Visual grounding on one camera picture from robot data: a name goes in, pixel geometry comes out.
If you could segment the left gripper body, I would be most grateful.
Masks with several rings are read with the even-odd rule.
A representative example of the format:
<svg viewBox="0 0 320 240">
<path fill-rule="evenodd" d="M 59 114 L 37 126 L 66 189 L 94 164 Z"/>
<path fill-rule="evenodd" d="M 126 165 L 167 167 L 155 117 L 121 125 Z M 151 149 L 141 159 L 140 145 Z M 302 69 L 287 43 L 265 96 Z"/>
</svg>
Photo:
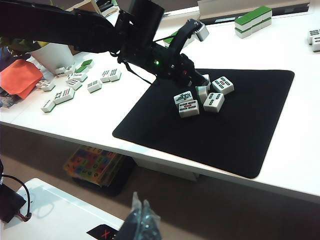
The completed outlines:
<svg viewBox="0 0 320 240">
<path fill-rule="evenodd" d="M 195 80 L 194 62 L 184 53 L 172 54 L 169 59 L 169 78 L 178 87 L 187 87 L 189 81 Z"/>
</svg>

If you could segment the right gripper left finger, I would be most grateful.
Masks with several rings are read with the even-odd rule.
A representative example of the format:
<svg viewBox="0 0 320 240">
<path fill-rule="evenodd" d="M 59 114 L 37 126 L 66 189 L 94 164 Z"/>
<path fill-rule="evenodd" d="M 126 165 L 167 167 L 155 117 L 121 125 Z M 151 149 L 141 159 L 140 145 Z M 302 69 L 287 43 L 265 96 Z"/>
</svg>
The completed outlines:
<svg viewBox="0 0 320 240">
<path fill-rule="evenodd" d="M 136 236 L 136 232 L 140 227 L 142 213 L 142 203 L 138 197 L 138 193 L 134 192 L 132 195 L 132 204 L 129 215 L 124 220 L 120 230 L 120 240 L 133 240 Z"/>
</svg>

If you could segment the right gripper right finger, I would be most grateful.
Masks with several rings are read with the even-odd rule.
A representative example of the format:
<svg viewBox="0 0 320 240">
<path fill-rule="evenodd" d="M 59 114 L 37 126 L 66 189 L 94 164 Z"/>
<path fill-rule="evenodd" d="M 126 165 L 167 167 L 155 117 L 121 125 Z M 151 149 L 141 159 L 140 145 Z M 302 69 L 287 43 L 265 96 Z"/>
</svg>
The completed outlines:
<svg viewBox="0 0 320 240">
<path fill-rule="evenodd" d="M 151 208 L 148 200 L 143 201 L 141 213 L 139 239 L 140 240 L 161 240 L 162 236 L 159 230 L 160 216 Z"/>
</svg>

